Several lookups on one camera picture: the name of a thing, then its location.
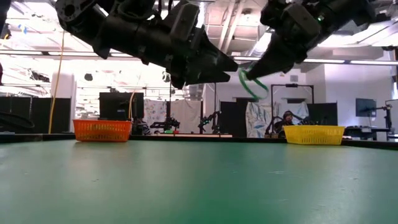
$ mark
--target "orange basket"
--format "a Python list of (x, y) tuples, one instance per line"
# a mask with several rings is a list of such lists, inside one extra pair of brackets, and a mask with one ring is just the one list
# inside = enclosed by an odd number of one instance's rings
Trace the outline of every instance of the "orange basket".
[(96, 121), (74, 119), (77, 141), (126, 142), (129, 140), (130, 121)]

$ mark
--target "plastic basket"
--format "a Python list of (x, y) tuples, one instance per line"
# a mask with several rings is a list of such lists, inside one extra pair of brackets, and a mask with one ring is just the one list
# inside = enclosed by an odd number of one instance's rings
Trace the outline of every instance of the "plastic basket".
[(344, 127), (296, 125), (284, 126), (288, 143), (306, 145), (340, 145)]
[(130, 121), (96, 121), (74, 119), (77, 141), (126, 142), (129, 140)]

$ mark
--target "yellow basket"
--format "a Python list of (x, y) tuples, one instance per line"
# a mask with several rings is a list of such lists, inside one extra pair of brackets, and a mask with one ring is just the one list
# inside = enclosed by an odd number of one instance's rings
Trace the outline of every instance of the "yellow basket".
[(295, 125), (284, 126), (288, 143), (306, 145), (340, 145), (343, 139), (344, 127)]

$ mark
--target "ceiling light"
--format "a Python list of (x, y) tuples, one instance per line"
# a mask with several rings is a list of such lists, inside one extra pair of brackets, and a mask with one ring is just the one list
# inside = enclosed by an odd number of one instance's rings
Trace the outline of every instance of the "ceiling light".
[(240, 60), (240, 61), (258, 61), (260, 60), (260, 57), (243, 57), (243, 56), (234, 56), (232, 57), (233, 60)]
[(112, 57), (132, 57), (131, 55), (124, 54), (124, 53), (111, 53)]
[[(49, 55), (61, 55), (61, 52), (49, 52)], [(98, 57), (98, 55), (94, 52), (64, 52), (63, 56), (83, 56), (83, 57)]]
[(352, 60), (350, 61), (350, 63), (356, 65), (391, 65), (391, 66), (398, 65), (398, 62), (395, 61)]
[(345, 60), (335, 60), (335, 59), (305, 59), (305, 63), (344, 63)]
[(43, 55), (36, 50), (0, 50), (0, 54), (5, 55)]

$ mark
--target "cable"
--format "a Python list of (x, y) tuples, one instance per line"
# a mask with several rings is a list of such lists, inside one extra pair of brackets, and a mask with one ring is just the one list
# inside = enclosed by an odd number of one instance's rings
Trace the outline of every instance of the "cable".
[(168, 10), (169, 12), (172, 10), (173, 0), (169, 0)]
[[(12, 121), (10, 121), (9, 118), (8, 119), (1, 118), (2, 116), (19, 119), (20, 121), (23, 121), (28, 125), (24, 126), (21, 124), (13, 123)], [(24, 118), (22, 116), (16, 115), (16, 114), (5, 113), (5, 112), (0, 112), (0, 123), (11, 126), (13, 128), (23, 129), (24, 131), (32, 131), (33, 128), (35, 127), (35, 124), (31, 120)]]
[(371, 118), (371, 114), (370, 113), (369, 113), (368, 118), (369, 118), (369, 127), (371, 128), (372, 127), (372, 118)]
[[(139, 81), (141, 80), (141, 74), (142, 74), (142, 71), (140, 71), (140, 73), (139, 73), (136, 86), (138, 86), (138, 83), (139, 83)], [(129, 121), (132, 121), (131, 105), (132, 105), (132, 99), (134, 98), (134, 94), (135, 94), (135, 93), (136, 93), (136, 89), (134, 89), (134, 90), (132, 91), (131, 96), (130, 96), (130, 100), (129, 100), (129, 116), (128, 116)]]
[(158, 3), (157, 3), (157, 11), (158, 11), (159, 14), (162, 14), (162, 7), (163, 7), (163, 2), (162, 2), (162, 0), (158, 0)]
[(2, 42), (1, 42), (1, 44), (0, 44), (0, 47), (4, 45), (3, 43), (7, 40), (7, 37), (8, 37), (8, 34), (6, 34), (6, 35), (4, 36), (4, 39), (2, 40)]
[(59, 80), (60, 80), (61, 64), (62, 64), (62, 57), (63, 57), (63, 46), (64, 46), (64, 45), (65, 45), (65, 31), (62, 32), (62, 44), (61, 44), (60, 64), (59, 64), (59, 66), (58, 66), (57, 81), (56, 81), (56, 83), (55, 83), (54, 95), (53, 95), (52, 101), (51, 101), (50, 122), (49, 122), (49, 134), (51, 134), (52, 116), (53, 116), (53, 113), (54, 113), (55, 99), (56, 99), (56, 97), (57, 97), (58, 83), (59, 83)]
[(264, 100), (268, 97), (269, 95), (269, 89), (268, 87), (266, 87), (264, 84), (262, 84), (257, 78), (255, 78), (253, 81), (259, 85), (261, 88), (263, 88), (266, 91), (266, 96), (265, 97), (260, 97), (257, 96), (256, 94), (253, 93), (253, 91), (251, 91), (251, 89), (246, 85), (246, 74), (248, 73), (248, 71), (252, 68), (252, 65), (249, 66), (248, 70), (243, 70), (243, 68), (240, 68), (238, 70), (239, 73), (239, 81), (241, 82), (243, 88), (256, 100)]

